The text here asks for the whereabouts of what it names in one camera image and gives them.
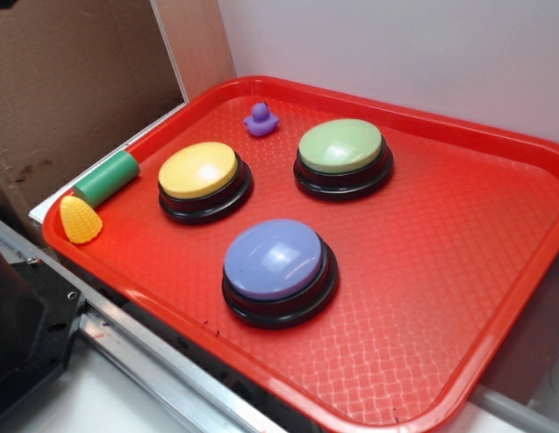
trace plastic tray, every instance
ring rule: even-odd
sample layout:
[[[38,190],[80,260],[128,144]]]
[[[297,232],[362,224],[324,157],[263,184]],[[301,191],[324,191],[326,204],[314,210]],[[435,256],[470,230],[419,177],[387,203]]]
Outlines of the plastic tray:
[[[259,139],[243,119],[265,100],[279,128]],[[324,121],[377,125],[395,172],[376,194],[329,203],[292,173],[299,138]],[[231,145],[252,196],[207,226],[171,222],[158,171],[175,151]],[[332,431],[425,431],[465,402],[559,251],[559,145],[275,78],[214,88],[129,148],[141,175],[97,209],[104,230],[56,250],[261,387]],[[334,250],[341,285],[292,329],[240,323],[221,294],[225,251],[249,226],[293,218]]]

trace blue button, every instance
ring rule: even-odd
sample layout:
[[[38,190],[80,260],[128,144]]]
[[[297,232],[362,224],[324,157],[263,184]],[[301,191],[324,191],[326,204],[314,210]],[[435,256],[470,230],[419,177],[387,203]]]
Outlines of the blue button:
[[[314,230],[298,221],[274,219],[232,242],[224,271],[245,298],[278,300],[304,289],[321,265],[322,246]]]

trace green button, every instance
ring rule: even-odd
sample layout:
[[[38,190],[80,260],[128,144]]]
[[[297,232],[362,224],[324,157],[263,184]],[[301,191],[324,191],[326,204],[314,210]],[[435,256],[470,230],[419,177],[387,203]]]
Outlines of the green button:
[[[362,169],[381,151],[380,130],[358,119],[319,124],[299,141],[301,160],[310,169],[339,174]]]

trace rubber duck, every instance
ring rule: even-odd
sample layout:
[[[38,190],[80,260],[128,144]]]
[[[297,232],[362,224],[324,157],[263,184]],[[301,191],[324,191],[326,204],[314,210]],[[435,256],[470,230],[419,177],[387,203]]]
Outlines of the rubber duck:
[[[251,135],[262,137],[276,129],[279,121],[265,102],[259,102],[253,106],[252,115],[247,116],[243,123]]]

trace green cylinder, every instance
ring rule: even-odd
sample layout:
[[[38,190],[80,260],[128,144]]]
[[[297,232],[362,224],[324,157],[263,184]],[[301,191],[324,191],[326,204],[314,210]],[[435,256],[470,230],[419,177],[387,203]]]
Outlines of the green cylinder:
[[[73,192],[95,209],[139,173],[135,158],[129,152],[120,151],[78,181]]]

